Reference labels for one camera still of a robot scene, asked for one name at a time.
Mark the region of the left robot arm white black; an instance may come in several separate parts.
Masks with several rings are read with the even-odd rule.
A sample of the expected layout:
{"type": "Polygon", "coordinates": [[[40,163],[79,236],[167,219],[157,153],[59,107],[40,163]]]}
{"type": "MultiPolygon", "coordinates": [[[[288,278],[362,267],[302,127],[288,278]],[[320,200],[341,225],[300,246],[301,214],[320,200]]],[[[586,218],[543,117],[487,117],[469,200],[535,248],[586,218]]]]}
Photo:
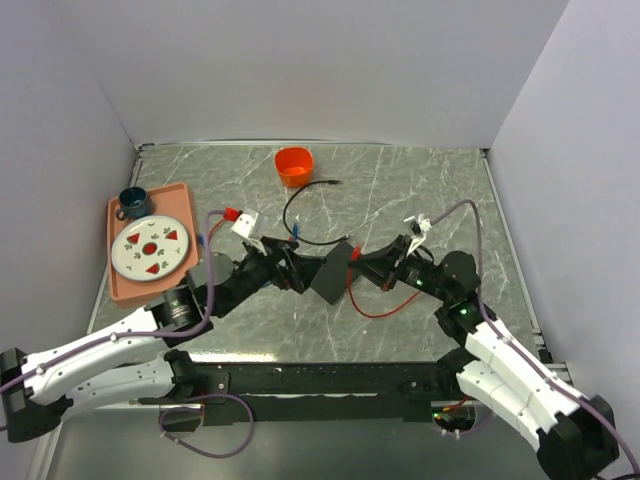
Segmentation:
{"type": "Polygon", "coordinates": [[[323,257],[298,255],[297,243],[265,237],[247,245],[222,281],[212,255],[188,270],[178,286],[101,330],[66,345],[27,354],[1,354],[2,431],[11,443],[36,439],[64,420],[129,398],[190,400],[199,377],[178,345],[212,330],[266,284],[299,294],[310,288],[323,257]]]}

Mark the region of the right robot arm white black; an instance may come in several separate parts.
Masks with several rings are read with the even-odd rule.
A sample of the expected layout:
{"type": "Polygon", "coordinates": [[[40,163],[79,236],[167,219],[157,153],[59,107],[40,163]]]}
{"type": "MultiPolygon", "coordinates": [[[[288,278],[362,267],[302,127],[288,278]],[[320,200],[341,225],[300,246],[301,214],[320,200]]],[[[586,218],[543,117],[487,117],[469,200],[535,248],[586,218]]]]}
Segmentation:
{"type": "Polygon", "coordinates": [[[488,407],[531,445],[550,479],[591,479],[617,460],[609,403],[587,398],[522,347],[479,299],[473,256],[453,251],[435,263],[410,245],[398,236],[376,252],[354,251],[349,266],[384,291],[402,282],[441,301],[436,318],[458,347],[441,359],[439,391],[488,407]]]}

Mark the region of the black network switch box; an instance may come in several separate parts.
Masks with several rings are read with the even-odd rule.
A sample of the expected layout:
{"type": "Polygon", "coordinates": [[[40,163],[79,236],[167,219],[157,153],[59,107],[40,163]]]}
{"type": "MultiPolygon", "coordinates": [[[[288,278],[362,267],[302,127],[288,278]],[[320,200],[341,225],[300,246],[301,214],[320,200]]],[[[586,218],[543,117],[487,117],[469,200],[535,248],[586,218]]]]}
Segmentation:
{"type": "Polygon", "coordinates": [[[354,247],[347,241],[338,243],[311,283],[311,289],[327,304],[334,305],[346,291],[348,263],[354,247]]]}

